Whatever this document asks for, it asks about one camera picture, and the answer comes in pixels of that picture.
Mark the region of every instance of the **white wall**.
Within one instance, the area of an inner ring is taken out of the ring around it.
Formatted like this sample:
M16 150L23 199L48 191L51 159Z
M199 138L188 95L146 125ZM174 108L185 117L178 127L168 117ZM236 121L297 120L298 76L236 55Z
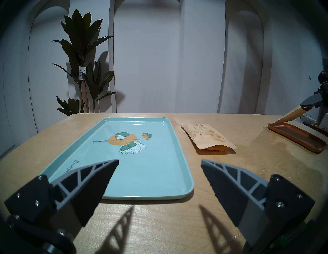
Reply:
M61 108L56 96L66 101L69 98L67 74L52 63L66 68L67 55L61 45L52 40L66 37L60 21L65 22L64 15L68 15L69 6L69 0L49 1L40 10L31 28L28 72L31 102L38 132L66 117L56 109Z
M180 3L125 0L116 7L117 112L175 112Z
M226 52L218 113L255 114L263 62L263 26L243 0L226 2Z
M267 58L272 56L271 71L262 72L256 112L284 115L319 87L317 76L322 69L320 44L287 1L246 1L265 20L263 69ZM318 109L312 109L309 114L316 119Z
M3 42L0 41L0 70L3 69ZM14 139L12 138L7 111L5 104L5 96L3 90L3 79L0 78L0 158L3 153L14 146Z
M30 1L1 36L4 50L4 97L11 133L17 146L36 131L28 83L28 47L31 26L47 0Z
M184 0L176 112L216 113L225 47L225 0Z

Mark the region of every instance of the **cardboard tube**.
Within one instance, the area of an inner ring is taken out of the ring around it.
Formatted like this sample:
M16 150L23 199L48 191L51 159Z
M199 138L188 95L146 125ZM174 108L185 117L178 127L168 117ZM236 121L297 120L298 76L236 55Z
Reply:
M307 111L312 109L312 107L301 107L300 105L296 108L294 108L292 111L289 111L286 115L284 115L282 118L280 118L278 121L274 122L275 124L280 124L284 122L289 122L297 119Z

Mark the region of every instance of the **screw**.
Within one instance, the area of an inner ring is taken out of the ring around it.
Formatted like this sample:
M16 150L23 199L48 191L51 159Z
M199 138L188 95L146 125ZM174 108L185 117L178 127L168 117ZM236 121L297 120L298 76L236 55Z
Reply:
M283 202L281 202L281 201L277 201L276 202L276 205L277 205L278 208L282 208L282 207L285 206L285 204Z

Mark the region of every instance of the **brown tray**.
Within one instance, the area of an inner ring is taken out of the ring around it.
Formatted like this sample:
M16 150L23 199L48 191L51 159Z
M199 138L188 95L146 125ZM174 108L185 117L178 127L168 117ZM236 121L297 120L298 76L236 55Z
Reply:
M327 145L322 139L291 124L268 124L268 129L296 142L314 153L321 153Z

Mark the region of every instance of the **plant stem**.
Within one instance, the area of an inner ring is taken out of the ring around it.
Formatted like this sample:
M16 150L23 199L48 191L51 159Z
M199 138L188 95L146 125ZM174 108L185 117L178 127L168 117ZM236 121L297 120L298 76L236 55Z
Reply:
M79 81L79 91L80 91L80 98L81 98L81 107L82 107L82 104L83 104L83 97L82 97L82 87L81 87L81 81Z
M87 113L90 113L89 112L89 103L88 103L88 94L87 94L87 86L85 84L85 81L84 82L84 91L85 91L85 105L87 107Z

